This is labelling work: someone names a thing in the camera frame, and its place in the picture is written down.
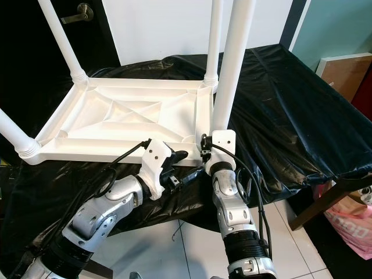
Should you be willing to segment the white plastic children table top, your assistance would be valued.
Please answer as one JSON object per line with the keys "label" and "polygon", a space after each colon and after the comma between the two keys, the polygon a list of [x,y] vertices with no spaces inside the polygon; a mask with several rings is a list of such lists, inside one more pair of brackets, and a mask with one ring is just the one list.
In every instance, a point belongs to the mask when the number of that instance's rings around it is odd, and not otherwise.
{"label": "white plastic children table top", "polygon": [[197,167],[201,135],[212,124],[213,90],[201,80],[90,78],[67,93],[35,138],[40,148],[23,159],[111,162],[152,139],[187,151],[179,165]]}

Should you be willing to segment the black shiny table cloth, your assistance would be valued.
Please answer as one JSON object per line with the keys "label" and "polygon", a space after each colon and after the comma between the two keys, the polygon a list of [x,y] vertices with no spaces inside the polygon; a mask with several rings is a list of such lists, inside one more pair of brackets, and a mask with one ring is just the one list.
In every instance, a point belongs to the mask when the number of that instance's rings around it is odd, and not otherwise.
{"label": "black shiny table cloth", "polygon": [[[201,80],[206,54],[179,54],[93,71],[96,78]],[[32,77],[50,85],[39,91],[47,117],[73,83],[69,74],[53,75],[40,67]],[[287,199],[303,188],[332,178],[356,178],[372,172],[372,121],[280,44],[245,51],[230,128],[238,138],[237,156],[263,177],[264,202]],[[8,276],[34,238],[63,217],[79,188],[102,174],[102,163],[46,160],[22,163],[18,178],[2,186],[0,269]],[[216,231],[216,208],[207,195],[204,171],[173,195],[135,208],[117,223],[112,236],[171,220],[185,220]]]}

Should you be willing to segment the brown wooden table leg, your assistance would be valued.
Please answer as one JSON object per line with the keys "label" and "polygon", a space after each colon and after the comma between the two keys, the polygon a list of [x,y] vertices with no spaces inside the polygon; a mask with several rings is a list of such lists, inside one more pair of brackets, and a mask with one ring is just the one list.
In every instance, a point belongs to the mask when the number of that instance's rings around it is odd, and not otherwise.
{"label": "brown wooden table leg", "polygon": [[298,213],[294,220],[289,221],[288,225],[292,231],[297,231],[307,221],[325,212],[325,210],[337,204],[338,201],[348,196],[351,192],[371,186],[372,171],[364,174],[361,178],[336,178],[335,182],[336,184],[329,191],[322,194],[303,212]]}
{"label": "brown wooden table leg", "polygon": [[99,277],[101,279],[113,279],[112,269],[94,261],[93,259],[88,261],[83,270],[89,276],[93,276],[94,274],[95,277]]}

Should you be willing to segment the brown cardboard box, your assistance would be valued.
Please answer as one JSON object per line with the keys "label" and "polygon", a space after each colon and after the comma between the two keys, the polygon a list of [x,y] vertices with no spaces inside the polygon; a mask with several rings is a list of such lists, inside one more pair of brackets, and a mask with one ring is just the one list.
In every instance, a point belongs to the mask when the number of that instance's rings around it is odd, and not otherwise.
{"label": "brown cardboard box", "polygon": [[357,53],[322,58],[316,74],[351,102],[372,65],[372,53]]}

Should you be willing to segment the pink plastic bag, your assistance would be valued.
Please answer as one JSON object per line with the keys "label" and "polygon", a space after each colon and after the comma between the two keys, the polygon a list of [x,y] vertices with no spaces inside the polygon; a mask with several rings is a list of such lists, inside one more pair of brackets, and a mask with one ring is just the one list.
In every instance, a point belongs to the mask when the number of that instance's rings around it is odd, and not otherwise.
{"label": "pink plastic bag", "polygon": [[357,191],[325,210],[324,215],[351,250],[364,260],[372,259],[372,206],[365,205]]}

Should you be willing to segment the white plastic bottle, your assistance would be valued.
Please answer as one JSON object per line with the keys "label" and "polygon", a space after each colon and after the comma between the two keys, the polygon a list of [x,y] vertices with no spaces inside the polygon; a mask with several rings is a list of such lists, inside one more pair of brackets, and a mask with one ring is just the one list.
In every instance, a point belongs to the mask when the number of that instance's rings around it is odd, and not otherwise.
{"label": "white plastic bottle", "polygon": [[360,200],[368,206],[372,206],[372,186],[362,188],[357,191],[360,195]]}

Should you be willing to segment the black floor mat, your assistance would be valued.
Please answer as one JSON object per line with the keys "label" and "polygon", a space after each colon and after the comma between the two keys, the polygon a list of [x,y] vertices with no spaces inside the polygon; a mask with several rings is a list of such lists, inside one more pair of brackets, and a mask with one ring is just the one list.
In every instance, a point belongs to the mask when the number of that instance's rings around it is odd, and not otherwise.
{"label": "black floor mat", "polygon": [[335,279],[372,279],[372,259],[359,257],[329,223],[307,223],[301,230]]}

